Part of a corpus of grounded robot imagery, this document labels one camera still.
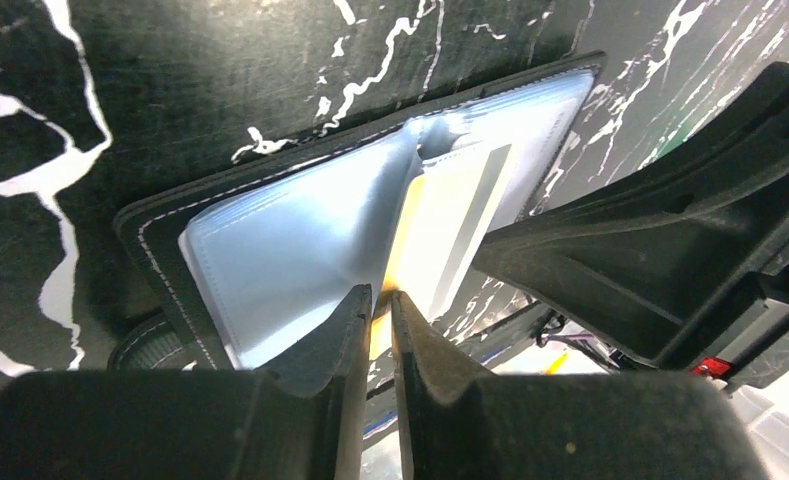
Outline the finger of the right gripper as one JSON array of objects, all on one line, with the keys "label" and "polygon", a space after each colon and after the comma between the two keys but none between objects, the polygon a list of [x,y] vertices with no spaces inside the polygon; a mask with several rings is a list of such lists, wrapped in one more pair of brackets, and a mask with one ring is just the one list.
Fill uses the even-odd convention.
[{"label": "finger of the right gripper", "polygon": [[740,301],[789,304],[789,63],[647,167],[489,233],[473,264],[637,362],[710,356]]}]

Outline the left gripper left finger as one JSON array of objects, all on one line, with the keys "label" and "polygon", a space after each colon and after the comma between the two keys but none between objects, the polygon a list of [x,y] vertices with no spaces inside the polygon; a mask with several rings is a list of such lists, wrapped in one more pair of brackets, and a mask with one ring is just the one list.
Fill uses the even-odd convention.
[{"label": "left gripper left finger", "polygon": [[372,291],[255,370],[25,374],[0,392],[0,479],[355,479]]}]

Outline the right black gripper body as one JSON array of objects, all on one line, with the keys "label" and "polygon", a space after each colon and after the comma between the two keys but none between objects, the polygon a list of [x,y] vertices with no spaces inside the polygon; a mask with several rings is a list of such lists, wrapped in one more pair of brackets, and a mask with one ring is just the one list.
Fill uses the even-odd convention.
[{"label": "right black gripper body", "polygon": [[690,330],[664,370],[690,371],[726,391],[763,389],[789,371],[789,264],[750,273]]}]

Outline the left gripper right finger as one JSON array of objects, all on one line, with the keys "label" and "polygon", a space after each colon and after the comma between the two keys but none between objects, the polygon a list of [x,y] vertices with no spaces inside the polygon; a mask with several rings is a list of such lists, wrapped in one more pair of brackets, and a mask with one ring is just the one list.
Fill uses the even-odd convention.
[{"label": "left gripper right finger", "polygon": [[498,375],[391,299],[407,479],[764,479],[724,396],[686,373]]}]

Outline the yellow orange credit card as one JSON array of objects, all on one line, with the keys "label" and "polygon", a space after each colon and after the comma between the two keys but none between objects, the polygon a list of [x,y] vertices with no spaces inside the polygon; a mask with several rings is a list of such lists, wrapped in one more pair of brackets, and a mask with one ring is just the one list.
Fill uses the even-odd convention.
[{"label": "yellow orange credit card", "polygon": [[511,150],[463,146],[425,164],[410,183],[371,327],[372,360],[392,344],[394,293],[406,293],[427,320],[449,310],[516,168]]}]

